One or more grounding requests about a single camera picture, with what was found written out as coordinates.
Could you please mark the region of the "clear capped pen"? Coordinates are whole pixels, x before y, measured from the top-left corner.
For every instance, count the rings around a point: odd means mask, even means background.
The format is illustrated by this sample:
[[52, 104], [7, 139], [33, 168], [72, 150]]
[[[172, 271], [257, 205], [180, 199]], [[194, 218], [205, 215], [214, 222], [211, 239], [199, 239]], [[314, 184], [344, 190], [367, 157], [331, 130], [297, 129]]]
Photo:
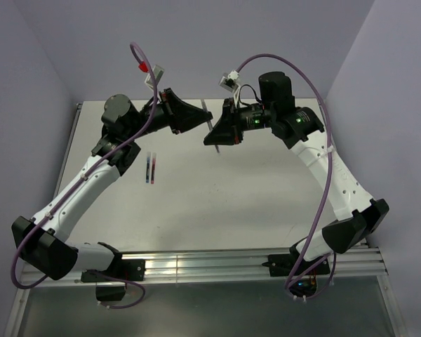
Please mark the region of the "clear capped pen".
[[[201, 99], [201, 106], [202, 106], [202, 109], [204, 111], [209, 112], [208, 111], [208, 108], [207, 108], [207, 105], [206, 105], [206, 101], [204, 99]], [[207, 123], [207, 126], [208, 126], [208, 130], [209, 131], [212, 131], [213, 130], [212, 121], [209, 120], [206, 123]], [[217, 152], [217, 154], [220, 155], [220, 148], [219, 148], [219, 146], [218, 145], [214, 145], [214, 148], [215, 148], [215, 151]]]

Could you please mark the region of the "red pen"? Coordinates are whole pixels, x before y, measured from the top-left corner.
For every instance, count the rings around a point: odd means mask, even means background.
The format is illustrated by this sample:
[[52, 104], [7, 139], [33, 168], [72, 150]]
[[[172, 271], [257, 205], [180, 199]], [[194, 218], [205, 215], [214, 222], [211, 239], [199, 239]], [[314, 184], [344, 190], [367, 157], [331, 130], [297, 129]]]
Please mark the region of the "red pen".
[[151, 173], [150, 173], [150, 183], [153, 185], [155, 182], [155, 174], [156, 174], [156, 164], [157, 164], [157, 153], [152, 154], [152, 161], [151, 161]]

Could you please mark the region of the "blue pen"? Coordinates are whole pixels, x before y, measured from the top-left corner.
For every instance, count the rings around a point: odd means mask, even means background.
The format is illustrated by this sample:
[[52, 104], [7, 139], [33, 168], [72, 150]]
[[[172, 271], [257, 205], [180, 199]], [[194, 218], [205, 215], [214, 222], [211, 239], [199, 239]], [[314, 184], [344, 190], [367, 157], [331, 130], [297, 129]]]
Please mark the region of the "blue pen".
[[151, 167], [151, 158], [152, 153], [147, 152], [146, 161], [145, 161], [145, 182], [148, 184], [150, 183], [150, 167]]

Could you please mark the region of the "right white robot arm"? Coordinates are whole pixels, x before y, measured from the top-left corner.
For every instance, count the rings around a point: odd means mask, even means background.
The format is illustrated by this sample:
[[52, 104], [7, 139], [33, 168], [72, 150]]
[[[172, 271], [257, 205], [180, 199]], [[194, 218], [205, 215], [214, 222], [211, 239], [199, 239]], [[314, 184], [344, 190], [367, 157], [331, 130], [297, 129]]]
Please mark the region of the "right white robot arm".
[[344, 253], [372, 234], [389, 212], [389, 205], [384, 199], [374, 199], [352, 175], [329, 144], [329, 134], [316, 113], [296, 106], [289, 77], [268, 72], [259, 76], [258, 83], [260, 101], [244, 107], [232, 98], [225, 99], [221, 117], [203, 143], [238, 145], [244, 132], [270, 128], [310, 170], [336, 220], [293, 247], [290, 267], [303, 274], [315, 259]]

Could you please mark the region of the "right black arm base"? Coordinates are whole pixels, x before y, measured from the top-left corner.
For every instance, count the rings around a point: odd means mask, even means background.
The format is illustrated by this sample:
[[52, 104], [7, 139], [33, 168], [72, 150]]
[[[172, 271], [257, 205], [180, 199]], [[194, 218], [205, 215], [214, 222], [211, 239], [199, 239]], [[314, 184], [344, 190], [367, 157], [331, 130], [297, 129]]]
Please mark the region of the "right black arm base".
[[[262, 263], [263, 267], [269, 269], [270, 277], [287, 277], [295, 264], [295, 258], [291, 253], [270, 254], [267, 261]], [[318, 289], [316, 277], [319, 275], [329, 275], [330, 267], [326, 258], [320, 264], [309, 270], [305, 277], [297, 281], [290, 287], [290, 292], [297, 297], [312, 296]]]

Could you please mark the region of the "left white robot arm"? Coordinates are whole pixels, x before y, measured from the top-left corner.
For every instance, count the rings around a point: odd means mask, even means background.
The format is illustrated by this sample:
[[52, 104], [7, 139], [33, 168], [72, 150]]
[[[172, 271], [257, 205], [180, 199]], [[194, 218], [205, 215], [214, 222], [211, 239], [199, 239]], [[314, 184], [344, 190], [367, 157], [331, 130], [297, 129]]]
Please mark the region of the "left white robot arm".
[[71, 245], [74, 227], [94, 201], [133, 164], [140, 153], [136, 138], [169, 127], [177, 135], [209, 122], [213, 115], [166, 90], [155, 94], [142, 110], [130, 98], [116, 94], [104, 103], [102, 136], [80, 172], [46, 207], [30, 219], [18, 217], [11, 225], [21, 258], [59, 280], [72, 271], [97, 270], [106, 280], [123, 271], [121, 253], [103, 244]]

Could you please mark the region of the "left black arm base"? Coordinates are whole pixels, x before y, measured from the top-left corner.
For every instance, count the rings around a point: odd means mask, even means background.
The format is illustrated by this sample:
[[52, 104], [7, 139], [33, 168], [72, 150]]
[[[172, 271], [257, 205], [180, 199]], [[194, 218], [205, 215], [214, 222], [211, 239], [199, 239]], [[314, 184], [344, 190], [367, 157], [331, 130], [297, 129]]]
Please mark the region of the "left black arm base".
[[[105, 271], [88, 270], [81, 273], [81, 283], [95, 284], [95, 297], [101, 304], [111, 308], [129, 308], [145, 299], [146, 290], [140, 284], [145, 277], [145, 260], [121, 260]], [[140, 295], [133, 303], [122, 304], [131, 287], [140, 290]]]

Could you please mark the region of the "aluminium mounting rail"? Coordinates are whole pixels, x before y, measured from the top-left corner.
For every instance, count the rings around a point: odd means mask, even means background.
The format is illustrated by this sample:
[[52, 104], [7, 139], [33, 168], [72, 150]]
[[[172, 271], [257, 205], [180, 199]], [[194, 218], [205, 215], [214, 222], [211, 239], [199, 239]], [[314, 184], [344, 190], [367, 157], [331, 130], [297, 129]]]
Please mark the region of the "aluminium mounting rail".
[[[186, 284], [202, 282], [263, 281], [270, 277], [262, 263], [270, 254], [287, 254], [287, 248], [211, 251], [125, 252], [122, 260], [145, 260], [142, 284]], [[360, 243], [348, 252], [328, 257], [335, 277], [369, 277], [387, 274], [377, 248]], [[329, 275], [319, 275], [319, 279]]]

